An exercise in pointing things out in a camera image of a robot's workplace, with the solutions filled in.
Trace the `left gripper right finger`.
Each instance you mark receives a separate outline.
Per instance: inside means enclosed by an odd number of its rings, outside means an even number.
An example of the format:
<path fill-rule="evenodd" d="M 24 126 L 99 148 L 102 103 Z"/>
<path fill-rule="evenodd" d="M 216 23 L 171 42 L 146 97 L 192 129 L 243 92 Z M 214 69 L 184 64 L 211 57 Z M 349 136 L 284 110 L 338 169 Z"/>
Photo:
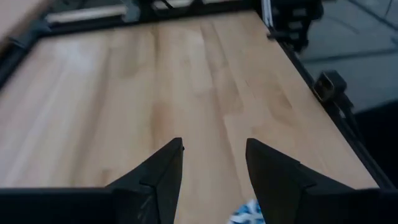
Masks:
<path fill-rule="evenodd" d="M 249 138 L 246 163 L 266 223 L 348 223 L 353 191 L 278 150 Z"/>

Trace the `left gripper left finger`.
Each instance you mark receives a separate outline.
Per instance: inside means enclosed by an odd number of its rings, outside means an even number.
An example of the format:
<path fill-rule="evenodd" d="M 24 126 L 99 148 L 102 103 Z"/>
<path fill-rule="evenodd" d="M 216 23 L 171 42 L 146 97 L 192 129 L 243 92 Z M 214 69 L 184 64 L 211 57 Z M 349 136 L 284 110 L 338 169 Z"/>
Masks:
<path fill-rule="evenodd" d="M 182 138 L 173 138 L 108 185 L 116 223 L 173 223 L 182 183 Z"/>

